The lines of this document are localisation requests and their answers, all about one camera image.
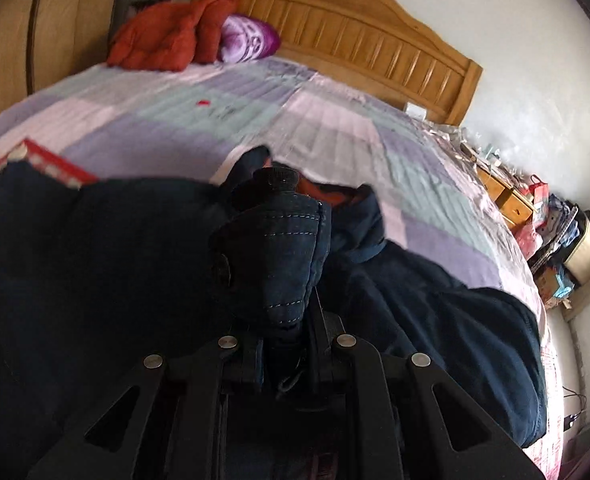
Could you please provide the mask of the wooden wardrobe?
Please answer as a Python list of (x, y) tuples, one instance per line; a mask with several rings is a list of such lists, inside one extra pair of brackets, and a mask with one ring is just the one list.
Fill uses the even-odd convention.
[(115, 0), (0, 0), (0, 113), (106, 60)]

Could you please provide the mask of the wooden headboard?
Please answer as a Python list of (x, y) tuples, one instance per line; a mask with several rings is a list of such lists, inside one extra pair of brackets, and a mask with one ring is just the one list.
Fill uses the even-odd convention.
[(239, 0), (271, 25), (278, 55), (391, 106), (411, 103), (431, 122), (458, 126), (483, 70), (396, 0)]

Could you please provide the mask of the orange red puffy jacket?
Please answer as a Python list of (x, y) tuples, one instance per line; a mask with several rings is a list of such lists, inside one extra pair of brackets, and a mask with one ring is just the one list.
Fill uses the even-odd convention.
[(106, 64), (124, 70), (182, 72), (217, 60), (223, 23), (239, 0), (164, 1), (138, 12), (110, 43)]

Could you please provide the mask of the red white checkered mat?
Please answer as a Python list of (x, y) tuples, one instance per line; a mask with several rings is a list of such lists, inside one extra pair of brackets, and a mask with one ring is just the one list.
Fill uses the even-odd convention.
[(98, 181), (98, 177), (68, 162), (30, 139), (24, 139), (0, 157), (0, 172), (11, 162), (28, 162), (34, 169), (68, 188), (81, 188)]

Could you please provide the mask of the navy blue padded jacket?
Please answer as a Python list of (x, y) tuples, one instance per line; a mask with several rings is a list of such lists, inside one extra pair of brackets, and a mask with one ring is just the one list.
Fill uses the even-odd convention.
[(385, 237), (368, 186), (316, 185), (254, 148), (225, 182), (68, 188), (0, 172), (0, 479), (29, 471), (146, 356), (232, 336), (255, 356), (229, 404), (225, 479), (336, 479), (344, 403), (319, 314), (383, 356), (432, 358), (525, 448), (545, 432), (534, 314)]

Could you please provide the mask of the cluttered bags pile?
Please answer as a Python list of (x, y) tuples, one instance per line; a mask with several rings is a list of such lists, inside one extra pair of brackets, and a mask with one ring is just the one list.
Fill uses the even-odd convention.
[(514, 236), (545, 308), (571, 310), (572, 297), (590, 282), (590, 210), (565, 200), (532, 174), (527, 186), (533, 214)]

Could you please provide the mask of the pastel plaid bed sheet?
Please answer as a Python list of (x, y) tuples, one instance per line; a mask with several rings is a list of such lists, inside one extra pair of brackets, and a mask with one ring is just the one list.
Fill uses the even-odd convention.
[(23, 140), (102, 178), (220, 183), (244, 152), (266, 145), (312, 180), (372, 186), (390, 240), (533, 311), (548, 415), (526, 453), (557, 478), (564, 408), (542, 300), (498, 208), (432, 126), (306, 66), (264, 58), (181, 73), (94, 66), (0, 114), (0, 159)]

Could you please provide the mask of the purple floral pillow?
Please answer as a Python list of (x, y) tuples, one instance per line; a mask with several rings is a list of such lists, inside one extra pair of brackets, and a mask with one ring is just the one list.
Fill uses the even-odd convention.
[(274, 55), (281, 38), (268, 23), (241, 14), (232, 14), (222, 25), (218, 60), (237, 64)]

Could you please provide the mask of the wooden nightstand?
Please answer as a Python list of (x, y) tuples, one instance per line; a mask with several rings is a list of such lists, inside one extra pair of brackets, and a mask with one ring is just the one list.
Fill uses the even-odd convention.
[(477, 166), (475, 171), (512, 233), (518, 232), (525, 223), (532, 220), (534, 207), (521, 192), (484, 167)]

